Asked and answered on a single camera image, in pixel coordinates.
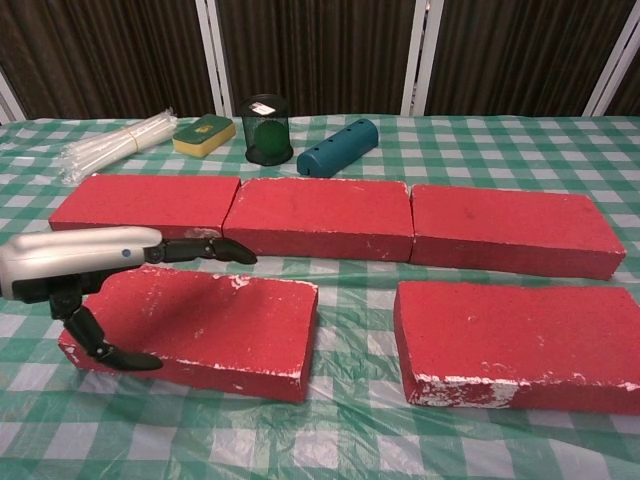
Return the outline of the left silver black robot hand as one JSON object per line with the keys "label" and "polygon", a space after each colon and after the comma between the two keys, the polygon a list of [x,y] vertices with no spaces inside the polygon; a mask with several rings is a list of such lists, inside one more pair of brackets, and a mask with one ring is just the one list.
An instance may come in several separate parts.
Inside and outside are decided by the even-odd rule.
{"label": "left silver black robot hand", "polygon": [[100,291],[116,273],[142,265],[213,259],[252,265],[256,254],[226,238],[166,239],[139,226],[31,232],[1,246],[1,297],[25,304],[46,302],[51,317],[98,363],[118,371],[152,371],[163,362],[127,352],[105,340],[105,332],[83,297]]}

